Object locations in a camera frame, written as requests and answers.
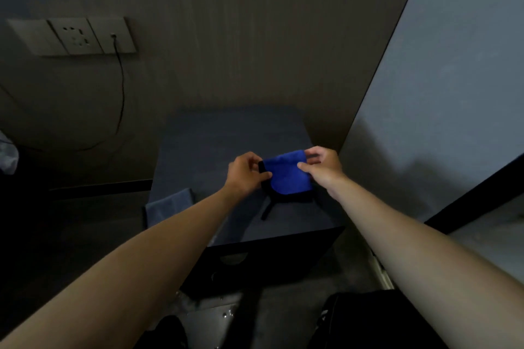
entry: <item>wall outlet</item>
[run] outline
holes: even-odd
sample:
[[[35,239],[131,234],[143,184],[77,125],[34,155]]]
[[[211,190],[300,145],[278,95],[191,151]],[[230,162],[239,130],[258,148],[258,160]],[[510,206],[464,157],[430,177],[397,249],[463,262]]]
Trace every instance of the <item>wall outlet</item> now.
[[[91,28],[105,54],[114,54],[114,37],[119,53],[136,53],[135,44],[123,17],[89,17]]]
[[[49,22],[69,54],[102,54],[86,18],[52,18]]]
[[[7,22],[34,55],[68,55],[46,20],[7,20]]]

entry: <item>right hand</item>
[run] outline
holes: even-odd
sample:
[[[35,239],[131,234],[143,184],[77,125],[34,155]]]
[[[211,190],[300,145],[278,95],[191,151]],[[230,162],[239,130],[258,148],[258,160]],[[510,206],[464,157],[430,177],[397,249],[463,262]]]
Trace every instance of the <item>right hand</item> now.
[[[298,163],[298,168],[303,172],[311,174],[313,179],[321,186],[325,187],[327,193],[332,198],[336,198],[335,189],[337,184],[347,179],[342,172],[342,165],[338,159],[337,152],[332,149],[314,146],[306,149],[307,163]]]

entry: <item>black cable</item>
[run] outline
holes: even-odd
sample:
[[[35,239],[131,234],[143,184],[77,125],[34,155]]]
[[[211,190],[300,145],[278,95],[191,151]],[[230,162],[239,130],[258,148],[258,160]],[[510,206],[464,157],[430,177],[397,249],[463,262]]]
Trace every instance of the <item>black cable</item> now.
[[[66,152],[66,153],[77,153],[77,152],[85,152],[85,151],[90,151],[91,149],[95,149],[97,146],[103,144],[104,142],[110,140],[111,138],[115,137],[119,131],[120,131],[120,126],[121,126],[121,123],[122,123],[122,118],[124,117],[124,107],[125,107],[125,103],[126,103],[126,94],[125,94],[125,90],[124,90],[124,80],[125,80],[125,76],[124,76],[124,67],[122,65],[122,61],[121,61],[121,58],[120,58],[120,53],[118,52],[118,49],[116,47],[116,35],[112,35],[111,36],[113,38],[113,48],[115,49],[115,54],[116,54],[116,58],[118,59],[118,64],[120,65],[120,73],[121,73],[121,91],[122,91],[122,103],[121,103],[121,108],[120,108],[120,115],[118,117],[118,123],[116,124],[116,129],[115,129],[115,133],[110,135],[109,137],[101,140],[101,141],[98,141],[97,143],[95,143],[94,145],[91,145],[87,148],[80,148],[80,149],[70,149],[70,150],[45,150],[45,149],[40,149],[40,148],[35,148],[35,147],[32,147],[32,146],[27,146],[27,145],[20,145],[20,144],[14,144],[13,142],[9,142],[9,141],[4,141],[4,140],[1,140],[0,139],[0,142],[3,142],[4,144],[10,144],[10,145],[15,145],[15,146],[19,146],[19,147],[22,147],[22,148],[26,148],[26,149],[30,149],[32,151],[37,151],[37,152]],[[21,109],[24,110],[25,113],[29,114],[24,107],[22,107],[22,105],[18,102],[18,100],[3,86],[3,84],[0,83],[0,88],[2,88],[2,90],[4,91],[5,94],[7,94],[10,99],[16,103],[18,105],[18,107],[20,107]]]

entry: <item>blue towel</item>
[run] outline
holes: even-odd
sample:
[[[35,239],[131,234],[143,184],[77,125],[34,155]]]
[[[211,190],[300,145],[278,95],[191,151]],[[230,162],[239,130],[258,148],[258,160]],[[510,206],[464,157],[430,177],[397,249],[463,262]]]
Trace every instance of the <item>blue towel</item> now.
[[[279,194],[297,194],[312,190],[308,174],[297,167],[299,161],[307,162],[304,151],[285,153],[264,160],[266,171],[273,173],[271,187]]]
[[[170,216],[188,209],[193,206],[193,204],[193,193],[191,193],[191,189],[189,188],[185,188],[161,200],[147,203],[147,227],[152,227]]]

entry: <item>gray cloth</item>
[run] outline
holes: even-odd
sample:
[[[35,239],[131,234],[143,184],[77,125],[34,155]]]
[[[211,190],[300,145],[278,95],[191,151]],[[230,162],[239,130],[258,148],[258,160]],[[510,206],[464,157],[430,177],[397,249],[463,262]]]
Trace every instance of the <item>gray cloth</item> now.
[[[180,192],[171,194],[163,199],[147,203],[147,227],[152,227],[170,216],[188,209],[193,204],[193,194],[189,188],[182,189]]]

